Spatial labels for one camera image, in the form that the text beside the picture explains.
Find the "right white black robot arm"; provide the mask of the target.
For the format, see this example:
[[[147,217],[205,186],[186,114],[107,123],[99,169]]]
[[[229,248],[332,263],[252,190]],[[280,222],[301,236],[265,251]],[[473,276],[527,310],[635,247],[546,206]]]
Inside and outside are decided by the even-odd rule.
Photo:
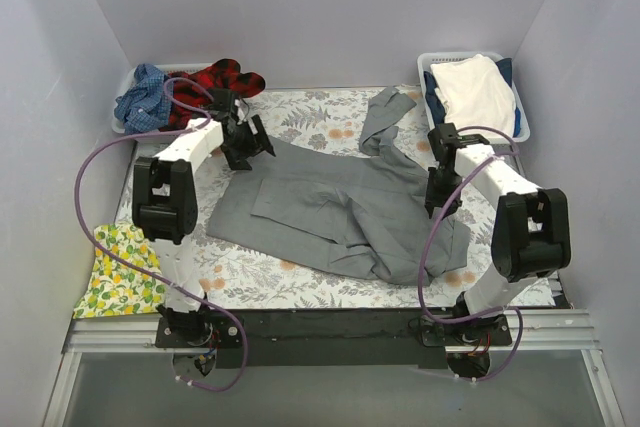
[[[461,295],[450,317],[422,311],[429,323],[452,326],[454,336],[469,345],[486,336],[488,321],[499,317],[522,291],[571,260],[566,195],[558,188],[539,187],[510,167],[484,138],[486,131],[444,123],[428,134],[436,160],[428,170],[429,216],[437,224],[452,216],[468,185],[495,210],[491,263],[485,273]]]

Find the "grey long sleeve shirt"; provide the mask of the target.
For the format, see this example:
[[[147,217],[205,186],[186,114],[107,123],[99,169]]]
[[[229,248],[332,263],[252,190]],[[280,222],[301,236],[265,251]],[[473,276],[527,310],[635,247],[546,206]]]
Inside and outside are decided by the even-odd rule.
[[[469,228],[436,225],[424,207],[427,172],[394,144],[414,101],[394,87],[370,99],[360,156],[329,155],[272,139],[233,174],[208,236],[322,272],[415,286],[467,264]]]

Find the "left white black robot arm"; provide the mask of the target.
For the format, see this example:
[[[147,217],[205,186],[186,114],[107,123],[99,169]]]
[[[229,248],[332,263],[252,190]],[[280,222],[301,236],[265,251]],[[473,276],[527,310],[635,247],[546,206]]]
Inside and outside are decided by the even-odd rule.
[[[242,96],[229,89],[211,89],[212,100],[203,110],[211,116],[206,126],[199,119],[153,157],[140,157],[133,169],[132,219],[151,242],[160,271],[174,287],[159,312],[163,332],[181,343],[200,347],[213,342],[214,324],[205,293],[195,273],[192,242],[198,220],[195,173],[219,148],[233,171],[249,171],[249,159],[274,149],[259,116],[251,116]]]

